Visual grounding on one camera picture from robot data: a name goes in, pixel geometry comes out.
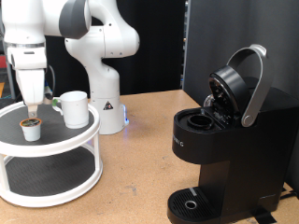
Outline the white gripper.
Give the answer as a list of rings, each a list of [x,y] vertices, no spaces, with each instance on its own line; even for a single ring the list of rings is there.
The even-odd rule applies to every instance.
[[[12,64],[23,101],[28,108],[28,117],[36,118],[38,106],[43,102],[47,57],[44,47],[7,49],[8,61]]]

